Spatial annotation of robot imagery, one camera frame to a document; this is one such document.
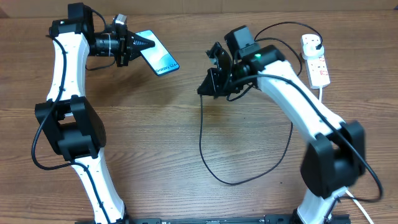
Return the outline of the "blue Galaxy smartphone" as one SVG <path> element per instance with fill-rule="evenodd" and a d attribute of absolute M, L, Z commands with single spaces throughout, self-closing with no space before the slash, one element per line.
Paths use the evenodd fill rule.
<path fill-rule="evenodd" d="M 174 72 L 180 68 L 180 65 L 177 63 L 177 61 L 172 57 L 169 51 L 164 47 L 161 41 L 151 30 L 138 32 L 137 35 L 154 41 L 155 46 L 142 50 L 141 54 L 158 77 Z"/>

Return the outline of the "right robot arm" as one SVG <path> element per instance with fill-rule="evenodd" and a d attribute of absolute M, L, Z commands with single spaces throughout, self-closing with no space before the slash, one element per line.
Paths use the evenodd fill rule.
<path fill-rule="evenodd" d="M 261 47 L 246 26 L 225 35 L 226 47 L 207 51 L 213 67 L 198 87 L 200 96 L 242 95 L 250 86 L 269 95 L 299 130 L 307 145 L 300 173 L 307 191 L 290 214 L 268 214 L 263 223 L 349 223 L 336 204 L 365 173 L 365 132 L 330 111 L 298 78 L 273 45 Z"/>

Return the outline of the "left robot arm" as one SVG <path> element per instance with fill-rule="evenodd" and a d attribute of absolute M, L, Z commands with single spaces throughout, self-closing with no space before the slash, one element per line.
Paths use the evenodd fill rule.
<path fill-rule="evenodd" d="M 93 207 L 93 223 L 133 223 L 106 165 L 104 124 L 86 97 L 86 61 L 89 56 L 112 57 L 124 67 L 155 42 L 129 31 L 122 14 L 97 32 L 94 14 L 82 2 L 71 3 L 68 17 L 53 21 L 49 28 L 55 51 L 53 79 L 46 101 L 35 106 L 39 127 L 31 156 L 37 167 L 50 169 L 39 163 L 35 153 L 44 133 L 53 151 L 64 158 L 61 166 L 78 174 Z"/>

